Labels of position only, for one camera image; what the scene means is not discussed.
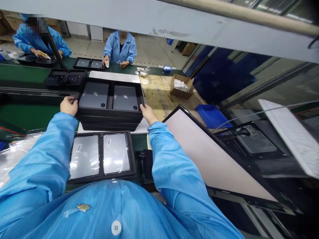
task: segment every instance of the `white button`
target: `white button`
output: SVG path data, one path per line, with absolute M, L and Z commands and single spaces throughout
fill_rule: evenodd
M 120 234 L 121 230 L 122 230 L 122 225 L 121 225 L 120 221 L 115 220 L 112 223 L 111 230 L 112 230 L 112 233 L 113 233 L 114 236 L 117 236 L 118 234 Z

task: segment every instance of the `wooden table surface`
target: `wooden table surface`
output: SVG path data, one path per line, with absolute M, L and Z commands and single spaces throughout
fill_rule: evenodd
M 163 121 L 178 105 L 185 107 L 204 126 L 206 124 L 197 113 L 198 105 L 205 105 L 205 101 L 194 90 L 193 95 L 185 100 L 169 94 L 171 76 L 148 75 L 146 78 L 140 76 L 146 102 L 152 107 L 156 117 Z

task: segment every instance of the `floor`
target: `floor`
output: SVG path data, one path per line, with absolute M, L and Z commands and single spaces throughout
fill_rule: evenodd
M 169 65 L 173 69 L 181 70 L 188 56 L 182 56 L 177 49 L 171 49 L 165 38 L 137 35 L 135 37 L 137 56 L 133 65 L 163 67 Z M 72 50 L 72 57 L 87 57 L 103 59 L 105 42 L 66 38 L 66 43 Z M 0 49 L 20 51 L 13 43 L 0 44 Z

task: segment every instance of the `stack of trays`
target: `stack of trays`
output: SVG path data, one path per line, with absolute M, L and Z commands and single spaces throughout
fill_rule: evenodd
M 143 115 L 140 83 L 86 78 L 78 96 L 77 119 L 84 130 L 135 131 Z

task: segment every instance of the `cable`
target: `cable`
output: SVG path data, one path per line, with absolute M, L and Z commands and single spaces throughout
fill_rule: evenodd
M 308 49 L 311 49 L 311 46 L 319 40 L 319 35 L 309 44 Z
M 257 113 L 253 113 L 253 114 L 250 114 L 250 115 L 246 115 L 246 116 L 240 116 L 240 117 L 237 117 L 237 118 L 234 118 L 234 119 L 231 119 L 223 124 L 221 124 L 220 126 L 218 126 L 216 129 L 214 129 L 214 132 L 216 132 L 216 130 L 218 130 L 221 126 L 223 126 L 224 124 L 227 124 L 228 122 L 230 121 L 233 121 L 233 120 L 236 120 L 236 119 L 240 119 L 240 118 L 244 118 L 244 117 L 248 117 L 248 116 L 252 116 L 252 115 L 257 115 L 257 114 L 260 114 L 260 113 L 263 113 L 263 112 L 266 112 L 266 111 L 270 111 L 270 110 L 277 110 L 277 109 L 281 109 L 281 108 L 287 108 L 287 107 L 292 107 L 292 106 L 298 106 L 298 105 L 305 105 L 305 104 L 309 104 L 309 103 L 316 103 L 316 102 L 319 102 L 319 100 L 315 100 L 315 101 L 307 101 L 307 102 L 302 102 L 302 103 L 297 103 L 297 104 L 293 104 L 293 105 L 287 105 L 287 106 L 280 106 L 280 107 L 277 107 L 277 108 L 273 108 L 273 109 L 268 109 L 268 110 L 264 110 L 264 111 L 259 111 Z

